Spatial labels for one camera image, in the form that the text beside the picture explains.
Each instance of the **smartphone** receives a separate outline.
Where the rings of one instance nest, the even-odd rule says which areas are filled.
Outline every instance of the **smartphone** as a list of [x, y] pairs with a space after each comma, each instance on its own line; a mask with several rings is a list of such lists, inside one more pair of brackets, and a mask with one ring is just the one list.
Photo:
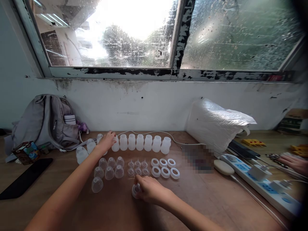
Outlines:
[[23, 195], [52, 161], [52, 158], [37, 160], [0, 194], [0, 200], [14, 199]]

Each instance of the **power strip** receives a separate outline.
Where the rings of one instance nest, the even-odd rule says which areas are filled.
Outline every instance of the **power strip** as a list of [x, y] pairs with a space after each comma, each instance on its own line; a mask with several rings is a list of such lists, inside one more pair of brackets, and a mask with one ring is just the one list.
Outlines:
[[250, 166], [245, 164], [239, 158], [230, 161], [226, 156], [220, 156], [220, 160], [229, 164], [234, 171], [250, 184], [258, 193], [260, 193], [272, 206], [274, 206], [287, 219], [294, 219], [300, 209], [301, 204], [287, 193], [278, 193], [272, 189], [269, 180], [260, 182], [248, 173]]

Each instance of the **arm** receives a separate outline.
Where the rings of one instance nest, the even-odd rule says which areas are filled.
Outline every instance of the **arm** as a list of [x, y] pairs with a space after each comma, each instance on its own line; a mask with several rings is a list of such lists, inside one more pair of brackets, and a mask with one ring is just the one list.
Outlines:
[[190, 230], [223, 231], [217, 224], [178, 198], [171, 190], [163, 187], [156, 179], [136, 175], [135, 184], [137, 182], [142, 189], [137, 197], [171, 212]]
[[63, 216], [78, 198], [94, 166], [102, 155], [115, 143], [113, 140], [115, 135], [114, 132], [109, 131], [101, 139], [91, 154], [40, 208], [25, 231], [58, 230]]

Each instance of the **white plastic bag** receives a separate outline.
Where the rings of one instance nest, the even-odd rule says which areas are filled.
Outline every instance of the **white plastic bag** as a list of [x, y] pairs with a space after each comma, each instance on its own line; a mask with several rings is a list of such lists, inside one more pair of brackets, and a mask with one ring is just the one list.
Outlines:
[[193, 103], [186, 131], [207, 148], [221, 154], [248, 124], [256, 124], [256, 121], [242, 112], [224, 109], [208, 99], [202, 99]]

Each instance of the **white wall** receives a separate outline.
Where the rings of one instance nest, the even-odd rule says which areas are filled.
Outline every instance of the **white wall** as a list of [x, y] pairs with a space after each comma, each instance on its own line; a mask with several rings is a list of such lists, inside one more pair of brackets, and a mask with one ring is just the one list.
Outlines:
[[49, 93], [66, 96], [94, 131], [184, 130], [193, 100], [201, 97], [251, 115], [258, 123], [252, 129], [273, 129], [300, 94], [298, 85], [286, 83], [37, 79], [1, 5], [0, 31], [1, 128], [11, 128], [36, 95]]

